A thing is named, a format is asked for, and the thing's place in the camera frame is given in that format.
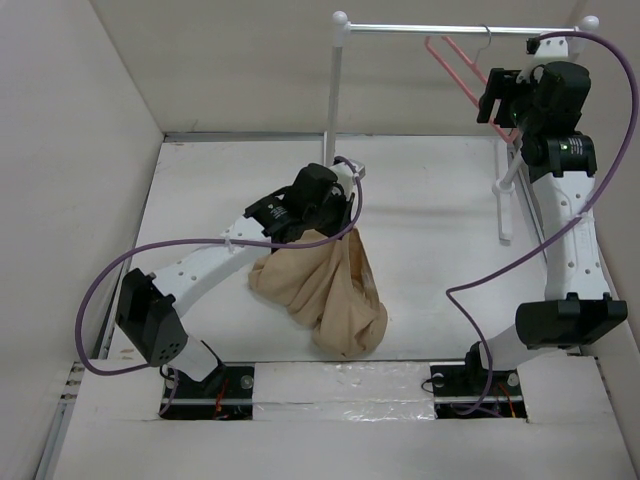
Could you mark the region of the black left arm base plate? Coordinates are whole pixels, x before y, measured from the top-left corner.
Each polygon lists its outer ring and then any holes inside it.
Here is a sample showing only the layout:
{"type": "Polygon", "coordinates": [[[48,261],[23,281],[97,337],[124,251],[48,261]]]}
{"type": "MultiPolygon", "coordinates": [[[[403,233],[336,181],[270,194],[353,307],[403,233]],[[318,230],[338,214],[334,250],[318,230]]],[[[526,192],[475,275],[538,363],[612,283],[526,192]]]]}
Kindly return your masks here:
{"type": "Polygon", "coordinates": [[[226,364],[204,388],[183,372],[162,367],[164,380],[159,416],[164,420],[248,421],[253,419],[255,365],[226,364]]]}

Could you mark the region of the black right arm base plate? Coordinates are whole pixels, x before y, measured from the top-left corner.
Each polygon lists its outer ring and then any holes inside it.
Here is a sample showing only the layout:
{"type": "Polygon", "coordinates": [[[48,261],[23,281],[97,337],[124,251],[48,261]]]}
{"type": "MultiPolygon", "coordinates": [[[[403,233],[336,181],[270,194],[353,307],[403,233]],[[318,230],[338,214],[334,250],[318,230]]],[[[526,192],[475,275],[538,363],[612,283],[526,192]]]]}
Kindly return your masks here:
{"type": "Polygon", "coordinates": [[[527,418],[516,370],[494,371],[485,391],[487,380],[474,346],[464,360],[431,362],[421,388],[433,396],[437,419],[527,418]]]}

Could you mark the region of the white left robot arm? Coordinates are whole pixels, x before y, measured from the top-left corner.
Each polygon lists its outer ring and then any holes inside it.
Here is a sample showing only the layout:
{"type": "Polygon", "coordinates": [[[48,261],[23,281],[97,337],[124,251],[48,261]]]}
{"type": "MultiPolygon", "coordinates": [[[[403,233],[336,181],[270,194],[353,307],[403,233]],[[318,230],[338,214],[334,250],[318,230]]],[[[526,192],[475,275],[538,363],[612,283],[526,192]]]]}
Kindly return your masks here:
{"type": "Polygon", "coordinates": [[[300,250],[311,230],[322,240],[315,250],[353,228],[360,210],[365,168],[337,157],[330,167],[311,163],[293,183],[248,206],[217,239],[196,240],[196,250],[150,274],[135,268],[123,278],[116,323],[146,364],[168,367],[177,386],[190,385],[201,396],[216,394],[225,366],[203,341],[182,324],[188,310],[242,267],[274,250],[300,250]]]}

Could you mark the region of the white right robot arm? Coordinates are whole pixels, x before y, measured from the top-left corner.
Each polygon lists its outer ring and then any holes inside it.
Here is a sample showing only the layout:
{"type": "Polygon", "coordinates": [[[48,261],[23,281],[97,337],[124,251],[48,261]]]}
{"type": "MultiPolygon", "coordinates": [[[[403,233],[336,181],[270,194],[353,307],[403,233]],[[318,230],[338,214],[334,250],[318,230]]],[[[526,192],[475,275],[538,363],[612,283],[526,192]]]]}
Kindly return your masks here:
{"type": "Polygon", "coordinates": [[[547,242],[541,301],[521,304],[512,326],[473,345],[462,381],[484,393],[510,371],[543,353],[590,345],[623,322],[601,267],[595,218],[588,202],[597,171],[593,140],[576,128],[591,87],[586,68],[555,61],[519,70],[491,70],[477,120],[521,133],[520,155],[537,199],[547,242]]]}

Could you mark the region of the beige t shirt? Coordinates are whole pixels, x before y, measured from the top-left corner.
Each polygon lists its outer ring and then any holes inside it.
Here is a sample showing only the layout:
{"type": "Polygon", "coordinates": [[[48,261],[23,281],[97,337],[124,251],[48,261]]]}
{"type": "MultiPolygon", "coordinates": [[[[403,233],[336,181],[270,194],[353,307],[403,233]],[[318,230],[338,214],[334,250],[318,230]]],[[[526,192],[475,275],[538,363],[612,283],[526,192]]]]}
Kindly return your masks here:
{"type": "Polygon", "coordinates": [[[328,244],[279,249],[258,259],[248,284],[262,299],[283,306],[332,357],[369,354],[386,333],[388,312],[357,229],[328,244]]]}

